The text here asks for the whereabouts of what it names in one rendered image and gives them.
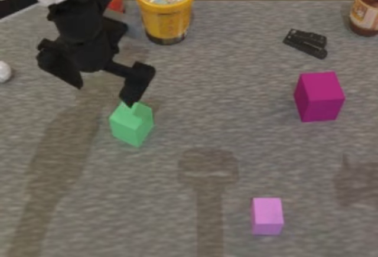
white ball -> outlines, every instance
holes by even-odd
[[[6,62],[0,61],[0,83],[5,83],[12,76],[12,69]]]

black figurine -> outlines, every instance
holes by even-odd
[[[113,61],[118,43],[128,26],[103,16],[112,0],[64,0],[48,6],[47,19],[55,23],[59,37],[43,39],[38,66],[66,83],[81,89],[80,72],[107,71],[125,79],[121,100],[131,107],[138,102],[155,76],[152,66],[136,62],[126,67]]]

red object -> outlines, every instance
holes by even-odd
[[[125,13],[125,6],[123,0],[112,0],[107,6],[108,9],[120,13]]]

brown jar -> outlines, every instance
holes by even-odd
[[[378,34],[378,0],[355,0],[349,15],[350,28],[364,37]]]

purple cube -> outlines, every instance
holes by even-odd
[[[280,198],[253,198],[250,206],[254,235],[279,235],[284,226]]]
[[[302,122],[336,120],[345,101],[336,73],[305,73],[294,92]]]

